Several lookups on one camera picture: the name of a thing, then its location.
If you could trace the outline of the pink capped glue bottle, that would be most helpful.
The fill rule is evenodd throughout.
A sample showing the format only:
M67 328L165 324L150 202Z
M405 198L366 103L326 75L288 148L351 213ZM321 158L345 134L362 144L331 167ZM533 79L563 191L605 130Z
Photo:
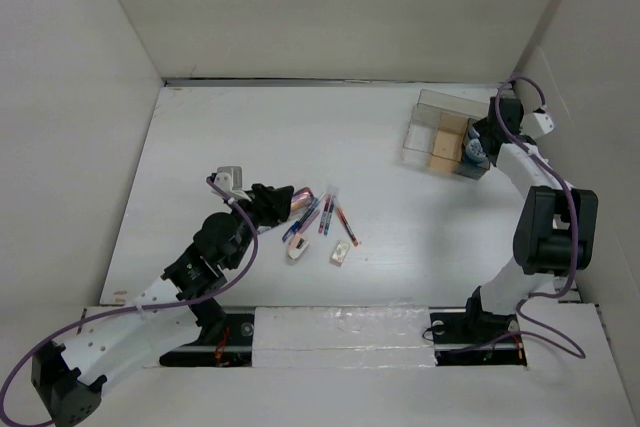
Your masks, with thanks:
M315 196L309 187L299 189L291 198L291 212L298 212L307 208L314 199Z

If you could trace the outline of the blue patterned tape roll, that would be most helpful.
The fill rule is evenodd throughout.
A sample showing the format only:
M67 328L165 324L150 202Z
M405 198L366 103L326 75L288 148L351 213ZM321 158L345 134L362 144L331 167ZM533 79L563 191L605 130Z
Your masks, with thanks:
M464 147L462 160L465 164L488 169L490 162L479 139L471 139Z

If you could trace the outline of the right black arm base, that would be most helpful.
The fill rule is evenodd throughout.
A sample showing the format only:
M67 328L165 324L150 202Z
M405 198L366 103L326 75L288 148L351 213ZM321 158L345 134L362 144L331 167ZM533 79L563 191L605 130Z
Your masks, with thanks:
M525 366L523 342L514 315L489 316L471 325L463 309L430 309L430 341L437 367Z

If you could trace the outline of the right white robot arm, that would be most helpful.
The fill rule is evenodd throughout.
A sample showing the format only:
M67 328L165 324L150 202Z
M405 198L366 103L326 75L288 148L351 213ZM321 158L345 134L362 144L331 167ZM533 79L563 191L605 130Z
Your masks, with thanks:
M553 170L534 139L521 132L520 100L494 96L488 114L473 124L491 165L507 175L524 199L512 258L465 305L462 328L474 342L504 333L516 308L555 277L575 280L592 259L598 197Z

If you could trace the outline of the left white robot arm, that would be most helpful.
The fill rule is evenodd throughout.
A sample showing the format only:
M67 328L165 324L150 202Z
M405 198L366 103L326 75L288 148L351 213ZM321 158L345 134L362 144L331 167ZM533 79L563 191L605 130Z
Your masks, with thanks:
M231 209L206 218L186 250L123 314L105 316L61 344L48 341L34 354L31 382L56 426L75 426L102 397L135 370L198 340L216 341L226 314L214 294L225 271L256 253L260 227L288 220L294 189L255 184L248 191L216 188Z

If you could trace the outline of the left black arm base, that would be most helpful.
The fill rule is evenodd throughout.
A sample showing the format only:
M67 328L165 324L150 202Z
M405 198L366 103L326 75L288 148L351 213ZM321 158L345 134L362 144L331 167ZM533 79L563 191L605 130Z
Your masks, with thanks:
M159 358L162 367L235 368L252 365L255 310L232 308L221 330L209 340L203 334Z

